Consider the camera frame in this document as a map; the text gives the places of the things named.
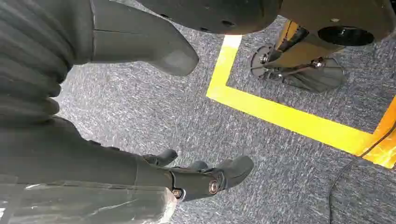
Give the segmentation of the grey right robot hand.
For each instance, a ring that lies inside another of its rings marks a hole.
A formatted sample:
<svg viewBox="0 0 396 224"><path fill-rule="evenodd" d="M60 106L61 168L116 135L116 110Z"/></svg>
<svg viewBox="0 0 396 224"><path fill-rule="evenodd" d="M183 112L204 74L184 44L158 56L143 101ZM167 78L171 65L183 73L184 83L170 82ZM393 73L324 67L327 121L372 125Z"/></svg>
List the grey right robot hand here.
<svg viewBox="0 0 396 224"><path fill-rule="evenodd" d="M169 167L174 150L131 154L84 139L55 100L73 66L142 61L187 76L199 58L168 21L110 0L0 3L0 172L22 184L104 183L166 188L175 198L211 197L243 182L247 156L217 167Z"/></svg>

